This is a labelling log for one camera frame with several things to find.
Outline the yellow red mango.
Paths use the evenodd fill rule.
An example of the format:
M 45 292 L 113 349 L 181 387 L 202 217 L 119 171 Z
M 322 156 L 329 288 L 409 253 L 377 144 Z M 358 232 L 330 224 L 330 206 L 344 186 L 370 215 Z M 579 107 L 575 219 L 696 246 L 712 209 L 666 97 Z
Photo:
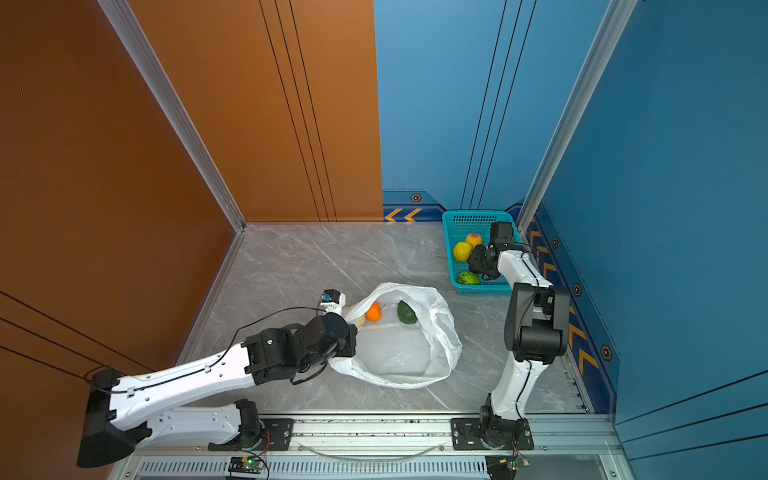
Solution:
M 477 233 L 470 233 L 466 236 L 465 242 L 468 243 L 472 248 L 476 248 L 479 245 L 483 244 L 482 236 Z

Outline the yellow lemon fruit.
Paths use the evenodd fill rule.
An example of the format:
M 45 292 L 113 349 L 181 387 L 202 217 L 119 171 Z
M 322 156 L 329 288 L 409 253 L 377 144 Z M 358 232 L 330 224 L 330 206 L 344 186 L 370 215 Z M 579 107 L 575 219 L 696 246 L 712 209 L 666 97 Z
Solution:
M 473 252 L 474 245 L 461 241 L 458 242 L 453 248 L 453 257 L 458 262 L 467 262 Z

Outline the green lime fruit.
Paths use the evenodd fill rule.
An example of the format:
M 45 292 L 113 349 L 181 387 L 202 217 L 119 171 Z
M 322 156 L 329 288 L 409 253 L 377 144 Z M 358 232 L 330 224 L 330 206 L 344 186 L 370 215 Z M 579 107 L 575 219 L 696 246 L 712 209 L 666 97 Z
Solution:
M 481 284 L 480 277 L 471 271 L 460 272 L 456 277 L 456 281 L 460 285 L 468 285 L 468 286 L 475 286 L 475 285 Z

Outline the teal plastic basket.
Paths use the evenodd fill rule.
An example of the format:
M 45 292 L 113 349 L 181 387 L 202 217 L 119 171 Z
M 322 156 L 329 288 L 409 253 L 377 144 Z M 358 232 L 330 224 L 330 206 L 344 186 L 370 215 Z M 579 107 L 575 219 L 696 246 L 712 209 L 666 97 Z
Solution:
M 501 274 L 488 273 L 490 261 L 503 250 L 531 255 L 513 217 L 505 211 L 453 210 L 442 215 L 451 282 L 460 295 L 509 296 Z

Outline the orange fruit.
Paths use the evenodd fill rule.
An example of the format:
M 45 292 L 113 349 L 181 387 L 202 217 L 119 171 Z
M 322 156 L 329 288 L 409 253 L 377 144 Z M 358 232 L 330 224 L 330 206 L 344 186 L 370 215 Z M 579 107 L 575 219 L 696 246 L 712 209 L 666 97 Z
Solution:
M 369 309 L 364 314 L 367 321 L 378 322 L 382 318 L 382 308 L 378 302 L 373 302 Z

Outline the white plastic bag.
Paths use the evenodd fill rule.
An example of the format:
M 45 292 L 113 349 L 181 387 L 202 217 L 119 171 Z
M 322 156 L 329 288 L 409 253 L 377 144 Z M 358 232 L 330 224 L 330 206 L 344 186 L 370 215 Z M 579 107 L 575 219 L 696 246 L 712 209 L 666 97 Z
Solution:
M 397 305 L 401 300 L 417 314 L 416 324 L 399 321 Z M 424 388 L 450 376 L 463 346 L 448 303 L 437 289 L 382 283 L 359 302 L 344 308 L 343 317 L 354 324 L 373 302 L 381 305 L 381 320 L 366 321 L 358 328 L 355 355 L 330 359 L 328 364 L 334 371 L 396 389 Z

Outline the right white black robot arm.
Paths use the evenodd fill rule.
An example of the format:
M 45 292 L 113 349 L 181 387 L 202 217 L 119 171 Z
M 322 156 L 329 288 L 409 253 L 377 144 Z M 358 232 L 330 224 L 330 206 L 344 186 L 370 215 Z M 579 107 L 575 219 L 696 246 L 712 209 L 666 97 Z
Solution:
M 476 247 L 469 270 L 511 287 L 503 339 L 508 351 L 499 383 L 481 407 L 479 437 L 489 449 L 534 448 L 526 405 L 541 374 L 567 350 L 570 297 L 535 265 L 531 247 L 510 222 L 494 222 L 490 243 Z

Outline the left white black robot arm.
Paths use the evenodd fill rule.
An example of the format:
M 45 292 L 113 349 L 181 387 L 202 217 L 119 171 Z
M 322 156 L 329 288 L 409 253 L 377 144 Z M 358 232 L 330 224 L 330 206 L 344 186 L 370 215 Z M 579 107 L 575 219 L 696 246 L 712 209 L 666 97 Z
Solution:
M 307 324 L 268 328 L 207 358 L 143 376 L 114 369 L 93 374 L 77 466 L 96 468 L 131 455 L 157 429 L 152 420 L 188 403 L 230 390 L 288 380 L 336 357 L 356 353 L 358 328 L 337 313 Z

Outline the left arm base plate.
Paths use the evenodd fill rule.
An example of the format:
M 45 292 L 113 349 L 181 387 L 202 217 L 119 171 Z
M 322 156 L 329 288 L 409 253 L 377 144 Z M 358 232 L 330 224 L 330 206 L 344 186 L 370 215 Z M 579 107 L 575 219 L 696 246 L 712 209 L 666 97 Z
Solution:
M 283 452 L 290 447 L 294 430 L 292 418 L 268 418 L 260 421 L 258 433 L 238 433 L 232 440 L 223 444 L 210 442 L 209 451 Z

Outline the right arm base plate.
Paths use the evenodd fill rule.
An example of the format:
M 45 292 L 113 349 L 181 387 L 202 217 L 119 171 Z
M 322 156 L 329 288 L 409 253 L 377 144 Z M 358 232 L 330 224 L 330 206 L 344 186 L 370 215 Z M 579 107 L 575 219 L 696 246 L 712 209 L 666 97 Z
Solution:
M 452 446 L 456 451 L 531 451 L 535 448 L 526 419 L 493 418 L 482 422 L 478 417 L 458 417 L 450 420 L 450 427 Z

